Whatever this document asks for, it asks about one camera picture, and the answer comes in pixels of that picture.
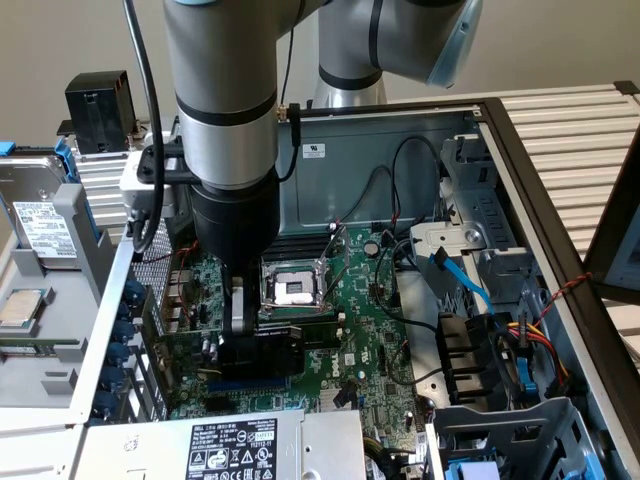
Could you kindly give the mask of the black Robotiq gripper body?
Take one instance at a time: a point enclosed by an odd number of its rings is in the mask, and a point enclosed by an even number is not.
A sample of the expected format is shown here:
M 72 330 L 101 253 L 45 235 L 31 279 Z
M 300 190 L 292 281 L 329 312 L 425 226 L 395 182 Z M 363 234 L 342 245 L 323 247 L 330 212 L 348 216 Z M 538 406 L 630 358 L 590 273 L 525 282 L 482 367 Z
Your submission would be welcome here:
M 280 227 L 280 181 L 271 169 L 243 189 L 190 187 L 200 245 L 219 259 L 255 259 L 273 243 Z

